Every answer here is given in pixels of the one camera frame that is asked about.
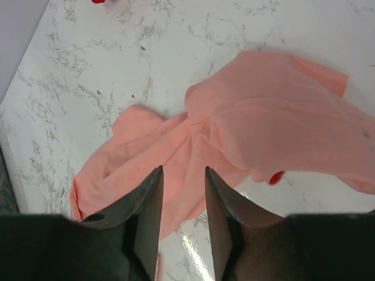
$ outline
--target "marble surface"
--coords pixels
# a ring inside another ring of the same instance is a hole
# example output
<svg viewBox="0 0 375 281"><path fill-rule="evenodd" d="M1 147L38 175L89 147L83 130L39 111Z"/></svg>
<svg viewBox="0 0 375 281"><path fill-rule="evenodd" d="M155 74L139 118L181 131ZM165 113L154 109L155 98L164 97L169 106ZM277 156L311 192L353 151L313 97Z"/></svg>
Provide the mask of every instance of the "marble surface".
<svg viewBox="0 0 375 281"><path fill-rule="evenodd" d="M350 75L345 99L375 115L372 0L51 0L0 106L0 141L19 208L70 215L73 176L129 105L169 117L188 86L240 50L284 50ZM281 215L369 211L375 196L287 173L245 196ZM161 242L162 280L213 280L207 218Z"/></svg>

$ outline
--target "cloth fold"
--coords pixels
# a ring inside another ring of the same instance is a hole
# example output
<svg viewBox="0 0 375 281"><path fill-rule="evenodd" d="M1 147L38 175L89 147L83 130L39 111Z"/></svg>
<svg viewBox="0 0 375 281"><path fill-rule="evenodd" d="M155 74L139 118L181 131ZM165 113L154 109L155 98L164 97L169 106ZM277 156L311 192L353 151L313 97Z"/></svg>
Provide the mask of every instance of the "cloth fold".
<svg viewBox="0 0 375 281"><path fill-rule="evenodd" d="M164 167L160 238L204 210L204 168L235 187L251 174L277 184L284 171L337 176L375 194L375 119L341 99L347 75L298 56L241 52L185 95L187 113L164 120L126 109L74 178L82 220Z"/></svg>

